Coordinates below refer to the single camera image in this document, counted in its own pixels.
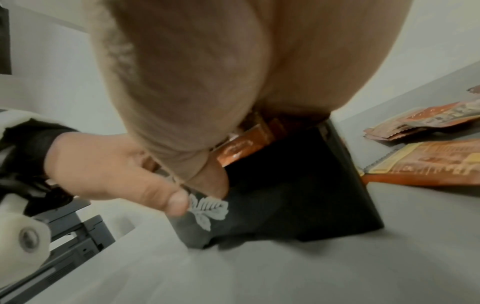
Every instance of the gray surface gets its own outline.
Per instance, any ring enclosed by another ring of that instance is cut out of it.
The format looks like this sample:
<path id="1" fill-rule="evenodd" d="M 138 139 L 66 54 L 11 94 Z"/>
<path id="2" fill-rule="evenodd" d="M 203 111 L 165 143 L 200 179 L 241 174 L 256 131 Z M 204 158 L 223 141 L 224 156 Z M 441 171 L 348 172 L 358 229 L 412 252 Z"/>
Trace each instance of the gray surface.
<path id="1" fill-rule="evenodd" d="M 365 127 L 415 106 L 472 98 L 465 90 L 477 84 L 480 64 L 340 127 L 354 158 L 366 166 L 392 147 L 365 140 Z M 168 222 L 156 219 L 31 303 L 479 303 L 480 191 L 377 183 L 368 189 L 385 230 L 305 244 L 259 241 L 188 251 Z"/>

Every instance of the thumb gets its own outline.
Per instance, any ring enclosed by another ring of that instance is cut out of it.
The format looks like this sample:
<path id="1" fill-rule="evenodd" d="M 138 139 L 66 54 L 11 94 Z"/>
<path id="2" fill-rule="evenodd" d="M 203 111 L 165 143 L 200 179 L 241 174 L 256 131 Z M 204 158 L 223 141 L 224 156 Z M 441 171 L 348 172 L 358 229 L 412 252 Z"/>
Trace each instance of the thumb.
<path id="1" fill-rule="evenodd" d="M 229 191 L 227 173 L 209 150 L 172 153 L 156 161 L 183 184 L 205 195 L 224 198 Z"/>
<path id="2" fill-rule="evenodd" d="M 167 215 L 184 214 L 189 205 L 189 194 L 165 178 L 140 167 L 122 168 L 107 182 L 108 194 L 146 207 L 165 212 Z"/>

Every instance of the black cloth bag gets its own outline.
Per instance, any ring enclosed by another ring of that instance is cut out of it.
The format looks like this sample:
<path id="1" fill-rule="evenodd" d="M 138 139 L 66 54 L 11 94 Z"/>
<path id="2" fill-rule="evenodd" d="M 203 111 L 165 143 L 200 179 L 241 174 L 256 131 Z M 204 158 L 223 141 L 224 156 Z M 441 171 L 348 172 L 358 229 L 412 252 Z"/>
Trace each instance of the black cloth bag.
<path id="1" fill-rule="evenodd" d="M 187 247 L 232 239 L 313 241 L 384 226 L 329 120 L 225 169 L 224 200 L 190 191 L 189 211 L 169 218 Z"/>

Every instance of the metal screw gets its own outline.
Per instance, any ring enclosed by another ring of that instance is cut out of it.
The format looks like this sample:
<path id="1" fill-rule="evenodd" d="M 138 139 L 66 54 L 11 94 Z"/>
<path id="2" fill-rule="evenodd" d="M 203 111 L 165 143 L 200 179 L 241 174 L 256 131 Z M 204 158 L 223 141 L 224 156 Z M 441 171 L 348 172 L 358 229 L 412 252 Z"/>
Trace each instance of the metal screw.
<path id="1" fill-rule="evenodd" d="M 20 231 L 19 242 L 20 246 L 26 252 L 34 252 L 40 246 L 39 234 L 33 228 L 24 228 Z"/>

